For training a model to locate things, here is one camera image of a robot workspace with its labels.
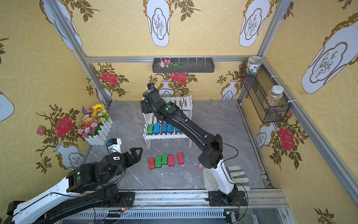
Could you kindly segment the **green eraser top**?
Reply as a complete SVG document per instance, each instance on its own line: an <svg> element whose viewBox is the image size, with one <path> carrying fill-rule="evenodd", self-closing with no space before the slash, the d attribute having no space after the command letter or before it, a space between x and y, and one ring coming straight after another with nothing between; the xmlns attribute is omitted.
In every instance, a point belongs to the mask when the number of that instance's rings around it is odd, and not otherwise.
<svg viewBox="0 0 358 224"><path fill-rule="evenodd" d="M162 167L161 161L162 161L161 156L156 156L155 157L155 168L161 168Z"/></svg>
<svg viewBox="0 0 358 224"><path fill-rule="evenodd" d="M161 159L161 164L162 165L167 165L168 164L168 156L169 156L169 154L167 154L167 153L162 154L162 159Z"/></svg>

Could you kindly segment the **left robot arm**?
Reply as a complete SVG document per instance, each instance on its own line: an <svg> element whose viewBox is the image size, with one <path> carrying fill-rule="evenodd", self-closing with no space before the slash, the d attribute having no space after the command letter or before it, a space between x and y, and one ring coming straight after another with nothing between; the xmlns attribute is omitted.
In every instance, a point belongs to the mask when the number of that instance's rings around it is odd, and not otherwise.
<svg viewBox="0 0 358 224"><path fill-rule="evenodd" d="M71 171L58 184L28 201L8 205L7 224L53 224L78 212L96 207L131 207L134 192L118 191L126 169L138 163L143 149L131 148L104 156Z"/></svg>

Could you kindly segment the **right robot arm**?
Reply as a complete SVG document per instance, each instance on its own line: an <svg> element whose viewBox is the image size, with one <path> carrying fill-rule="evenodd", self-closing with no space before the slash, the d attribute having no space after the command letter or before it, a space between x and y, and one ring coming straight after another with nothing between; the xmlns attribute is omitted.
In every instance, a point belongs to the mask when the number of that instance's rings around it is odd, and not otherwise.
<svg viewBox="0 0 358 224"><path fill-rule="evenodd" d="M248 205L246 190L240 191L228 174L223 159L222 137L212 135L190 120L173 102L165 102L156 88L143 93L141 110L143 113L152 113L160 123L167 123L178 128L202 151L198 157L199 162L210 169L217 184L218 190L209 192L214 205L235 206Z"/></svg>

